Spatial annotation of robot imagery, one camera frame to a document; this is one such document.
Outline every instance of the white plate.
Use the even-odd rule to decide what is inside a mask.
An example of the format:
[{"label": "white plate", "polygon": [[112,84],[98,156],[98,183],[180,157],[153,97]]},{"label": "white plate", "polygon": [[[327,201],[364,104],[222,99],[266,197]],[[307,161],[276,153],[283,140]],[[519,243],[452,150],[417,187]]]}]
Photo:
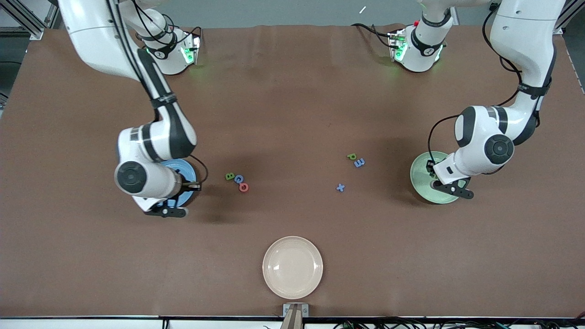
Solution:
[{"label": "white plate", "polygon": [[266,251],[262,273],[275,294],[286,299],[299,299],[308,296],[319,285],[323,276],[323,259],[311,241],[285,237]]}]

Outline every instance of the blue plate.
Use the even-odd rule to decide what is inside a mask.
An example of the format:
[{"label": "blue plate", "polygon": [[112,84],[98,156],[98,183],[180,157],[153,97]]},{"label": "blue plate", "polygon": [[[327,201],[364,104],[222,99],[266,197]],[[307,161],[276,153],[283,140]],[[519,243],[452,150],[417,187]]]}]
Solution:
[{"label": "blue plate", "polygon": [[[197,175],[195,174],[195,169],[191,166],[190,163],[183,159],[173,159],[161,162],[161,164],[165,167],[169,167],[179,174],[183,175],[187,181],[197,181]],[[193,195],[193,191],[185,191],[179,195],[178,201],[175,203],[175,200],[167,200],[167,204],[171,208],[181,207],[185,204],[191,196]]]}]

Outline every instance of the metal frame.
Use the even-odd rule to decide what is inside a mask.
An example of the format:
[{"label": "metal frame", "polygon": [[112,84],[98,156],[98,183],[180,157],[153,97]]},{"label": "metal frame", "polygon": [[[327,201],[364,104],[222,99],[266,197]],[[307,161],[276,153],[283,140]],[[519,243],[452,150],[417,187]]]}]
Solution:
[{"label": "metal frame", "polygon": [[[43,37],[44,29],[52,28],[55,24],[59,8],[53,4],[44,20],[38,18],[29,8],[19,0],[0,0],[0,6],[15,20],[22,28],[30,33],[31,40],[40,40]],[[21,28],[2,29],[2,33],[22,33]]]},{"label": "metal frame", "polygon": [[567,24],[577,13],[585,6],[585,0],[568,0],[560,12],[559,19],[556,21],[555,34],[562,34]]},{"label": "metal frame", "polygon": [[2,113],[4,113],[4,108],[6,107],[7,102],[8,98],[4,97],[3,94],[0,94],[0,118],[2,118]]},{"label": "metal frame", "polygon": [[307,304],[307,303],[286,303],[286,304],[283,304],[283,317],[287,316],[288,309],[295,304],[299,304],[301,306],[302,317],[309,317],[309,304]]},{"label": "metal frame", "polygon": [[[303,303],[290,303],[297,306],[297,313],[302,310]],[[0,320],[151,320],[151,321],[283,321],[279,316],[22,316],[22,317],[0,317]],[[391,317],[352,317],[352,316],[332,316],[332,317],[306,317],[305,324],[338,324],[346,320],[357,321],[361,323],[384,323],[397,324],[404,320],[416,320],[417,323],[440,324],[440,323],[457,323],[458,321],[475,322],[478,324],[501,324],[513,325],[535,325],[536,321],[556,323],[559,326],[585,326],[585,311],[577,317],[449,317],[449,316],[391,316]]]},{"label": "metal frame", "polygon": [[451,17],[453,18],[453,25],[459,25],[459,14],[457,13],[457,8],[451,7],[449,8],[451,11]]},{"label": "metal frame", "polygon": [[303,318],[302,306],[303,306],[303,304],[301,304],[301,303],[290,303],[288,305],[287,314],[284,317],[284,320],[283,320],[282,325],[280,326],[280,329],[301,329],[302,328],[302,318]]}]

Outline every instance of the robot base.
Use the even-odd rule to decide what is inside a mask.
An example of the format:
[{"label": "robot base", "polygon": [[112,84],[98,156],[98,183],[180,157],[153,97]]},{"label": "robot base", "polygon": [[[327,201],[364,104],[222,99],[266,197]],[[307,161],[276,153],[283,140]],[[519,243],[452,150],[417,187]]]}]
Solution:
[{"label": "robot base", "polygon": [[411,32],[414,26],[407,26],[405,29],[398,30],[396,33],[389,33],[388,44],[396,46],[398,49],[390,49],[390,59],[400,63],[404,68],[411,72],[428,71],[436,61],[439,60],[443,45],[432,53],[432,56],[423,56],[421,52],[412,45]]},{"label": "robot base", "polygon": [[[436,162],[440,162],[447,157],[443,152],[433,151],[433,157]],[[412,186],[420,194],[421,197],[437,204],[447,204],[458,199],[456,196],[437,191],[431,187],[434,181],[438,181],[436,177],[432,177],[426,169],[426,163],[431,159],[428,152],[419,155],[410,167],[410,182]]]},{"label": "robot base", "polygon": [[149,51],[154,61],[159,65],[160,71],[168,76],[183,72],[191,64],[197,65],[197,56],[201,45],[201,37],[187,35],[187,32],[181,29],[174,29],[173,32],[177,35],[177,40],[187,38],[176,45],[175,49],[168,54],[168,58],[160,59],[159,57],[164,57],[163,53]]}]

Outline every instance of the cable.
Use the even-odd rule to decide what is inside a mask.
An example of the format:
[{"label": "cable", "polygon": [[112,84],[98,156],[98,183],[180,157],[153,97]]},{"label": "cable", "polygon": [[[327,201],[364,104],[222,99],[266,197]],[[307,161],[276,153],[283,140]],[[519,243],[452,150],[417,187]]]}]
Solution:
[{"label": "cable", "polygon": [[146,16],[151,22],[154,22],[152,20],[152,18],[146,13],[144,12],[144,10],[136,3],[136,0],[132,0],[132,2],[134,3],[134,9],[136,10],[136,14],[138,15],[138,18],[140,18],[140,21],[142,22],[142,26],[144,26],[144,29],[146,29],[146,32],[148,32],[149,36],[153,39],[155,39],[156,42],[163,44],[165,46],[174,46],[176,44],[179,44],[181,42],[183,42],[186,38],[189,37],[189,35],[196,35],[196,36],[201,36],[201,35],[197,35],[194,34],[195,30],[199,29],[199,33],[201,32],[201,27],[200,26],[196,26],[193,28],[193,30],[191,30],[189,33],[187,33],[181,40],[174,42],[174,43],[164,43],[161,42],[159,40],[156,40],[156,38],[154,37],[154,35],[152,34],[152,32],[146,27],[146,23],[144,22],[144,19],[142,18],[142,15],[140,14],[140,12],[142,12],[144,14],[144,16]]},{"label": "cable", "polygon": [[203,166],[203,168],[205,169],[205,177],[203,177],[202,180],[200,180],[199,182],[197,182],[199,184],[203,184],[203,182],[207,180],[207,177],[209,177],[209,169],[207,168],[207,166],[205,165],[205,163],[203,163],[203,161],[197,159],[194,155],[189,154],[189,156],[192,157],[193,159],[195,159],[195,161],[199,162],[201,164],[201,166]]},{"label": "cable", "polygon": [[443,329],[445,324],[454,324],[454,327],[448,327],[448,329],[465,329],[465,328],[479,328],[479,329],[494,329],[494,324],[480,324],[475,321],[447,321],[439,326],[439,329]]},{"label": "cable", "polygon": [[168,19],[168,20],[171,22],[171,23],[169,24],[170,26],[175,26],[175,22],[173,22],[173,19],[172,19],[172,18],[170,18],[170,16],[168,16],[167,14],[165,14],[165,13],[164,13],[164,14],[163,14],[163,17],[164,17],[165,19]]},{"label": "cable", "polygon": [[108,11],[109,11],[110,16],[112,18],[111,19],[112,23],[113,23],[114,28],[116,29],[116,32],[118,33],[118,36],[120,37],[120,40],[122,42],[122,50],[124,51],[124,54],[128,58],[128,62],[130,63],[132,70],[136,74],[137,79],[140,81],[140,84],[142,85],[142,87],[146,91],[146,94],[152,100],[152,95],[150,93],[150,90],[146,86],[146,82],[144,80],[144,77],[142,76],[142,73],[139,70],[138,63],[136,62],[136,58],[132,54],[132,50],[129,49],[130,42],[128,41],[128,36],[126,35],[126,30],[124,28],[121,28],[118,25],[118,23],[116,22],[116,16],[114,15],[115,12],[118,14],[118,22],[120,22],[122,25],[124,24],[122,14],[120,13],[120,9],[118,8],[117,5],[116,5],[115,9],[112,8],[112,5],[109,1],[107,1],[107,4],[108,4]]},{"label": "cable", "polygon": [[[383,36],[384,37],[388,37],[388,34],[387,33],[385,34],[385,33],[381,33],[381,32],[376,31],[376,27],[373,24],[371,25],[371,28],[369,28],[368,26],[366,26],[366,25],[364,25],[362,23],[355,23],[355,24],[352,24],[351,26],[357,26],[358,28],[364,28],[368,32],[374,33],[378,37],[378,40],[380,42],[382,42],[382,44],[385,45],[386,47],[392,48],[392,49],[398,49],[398,46],[393,46],[393,45],[390,45],[390,44],[384,42],[384,40],[382,40],[381,37],[383,37]],[[398,30],[401,30],[401,29],[392,30],[392,31],[390,31],[388,33],[396,33],[396,31],[398,31]]]},{"label": "cable", "polygon": [[493,172],[491,172],[491,173],[481,173],[481,174],[482,174],[482,175],[493,175],[493,174],[495,174],[495,173],[499,172],[500,170],[502,170],[502,168],[503,168],[504,166],[501,166],[501,167],[499,167],[498,169],[494,170],[494,171],[493,171]]},{"label": "cable", "polygon": [[511,324],[507,325],[506,327],[510,328],[512,327],[514,324],[516,324],[518,321],[520,321],[519,318],[517,318],[516,320],[514,320],[514,322],[512,322]]},{"label": "cable", "polygon": [[[486,34],[486,24],[487,21],[490,20],[490,17],[494,14],[494,12],[498,9],[499,5],[497,5],[496,7],[492,9],[490,9],[490,13],[487,14],[486,19],[483,21],[483,24],[481,25],[481,35],[483,36],[483,40],[487,43],[487,45],[490,47],[490,49],[500,57],[500,64],[502,65],[502,67],[510,72],[514,72],[516,73],[516,75],[518,76],[518,84],[522,83],[522,75],[520,75],[520,73],[522,71],[520,71],[511,61],[509,61],[508,59],[502,57],[500,54],[498,54],[498,52],[493,48],[493,46],[491,45],[490,39],[488,39],[487,34]],[[504,65],[504,62],[506,62],[508,65],[510,65],[510,67],[512,67],[512,69],[506,67]],[[507,102],[511,101],[514,97],[516,97],[516,95],[518,95],[518,89],[516,89],[514,91],[514,93],[512,94],[512,96],[510,96],[507,100],[499,103],[497,106],[502,106],[504,104],[506,104]]]},{"label": "cable", "polygon": [[435,125],[433,126],[433,128],[431,128],[431,132],[429,133],[429,139],[426,142],[427,147],[429,148],[429,155],[431,156],[431,160],[433,161],[434,164],[436,164],[435,162],[435,158],[433,157],[433,153],[431,152],[431,136],[433,135],[433,130],[435,130],[435,127],[437,127],[439,125],[439,123],[445,121],[445,120],[449,120],[449,119],[455,119],[459,116],[459,114],[457,115],[451,115],[451,116],[447,116],[446,118],[442,118],[441,120],[437,121],[435,123]]}]

